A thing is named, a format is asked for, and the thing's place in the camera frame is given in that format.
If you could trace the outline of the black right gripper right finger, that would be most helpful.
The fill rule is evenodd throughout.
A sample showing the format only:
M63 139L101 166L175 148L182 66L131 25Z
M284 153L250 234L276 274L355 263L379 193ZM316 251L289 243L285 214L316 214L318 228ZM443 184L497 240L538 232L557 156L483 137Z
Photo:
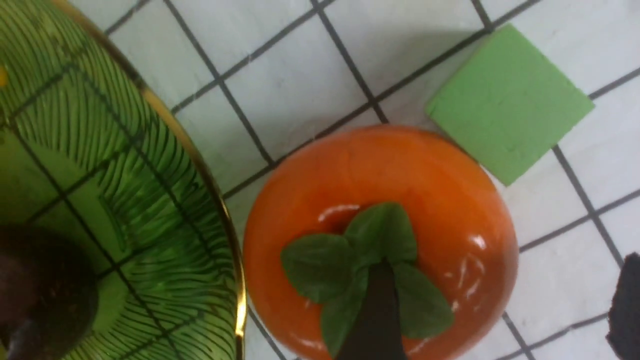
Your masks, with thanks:
M606 341L620 360L640 358L640 255L624 258L608 312Z

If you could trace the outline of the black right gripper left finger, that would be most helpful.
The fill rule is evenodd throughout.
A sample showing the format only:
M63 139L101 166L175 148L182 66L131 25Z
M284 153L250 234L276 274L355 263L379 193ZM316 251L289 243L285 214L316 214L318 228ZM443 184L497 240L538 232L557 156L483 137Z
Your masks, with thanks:
M369 268L368 284L354 326L338 360L406 360L393 267L387 260Z

